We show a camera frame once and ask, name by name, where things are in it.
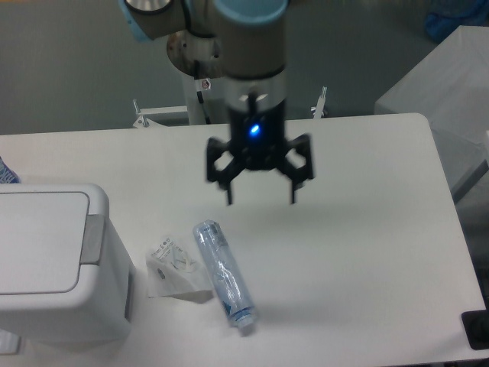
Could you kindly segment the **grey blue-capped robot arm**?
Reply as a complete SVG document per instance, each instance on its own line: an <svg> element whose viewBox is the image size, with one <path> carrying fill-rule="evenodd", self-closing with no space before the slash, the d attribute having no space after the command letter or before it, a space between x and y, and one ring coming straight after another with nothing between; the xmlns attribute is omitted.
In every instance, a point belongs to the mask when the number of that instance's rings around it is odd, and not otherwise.
<svg viewBox="0 0 489 367"><path fill-rule="evenodd" d="M210 138L206 179L232 196L242 171L277 170L296 192L314 178L311 138L287 140L285 14L288 1L121 1L138 39L179 31L218 43L230 139Z"/></svg>

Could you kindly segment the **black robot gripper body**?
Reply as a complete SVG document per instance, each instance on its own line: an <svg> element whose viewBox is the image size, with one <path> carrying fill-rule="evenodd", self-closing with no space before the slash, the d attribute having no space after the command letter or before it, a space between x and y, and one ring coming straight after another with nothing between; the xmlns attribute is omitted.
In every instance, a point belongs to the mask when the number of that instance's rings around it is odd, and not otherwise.
<svg viewBox="0 0 489 367"><path fill-rule="evenodd" d="M287 162L285 107L283 100L254 114L228 108L232 160L225 168L227 172L283 170Z"/></svg>

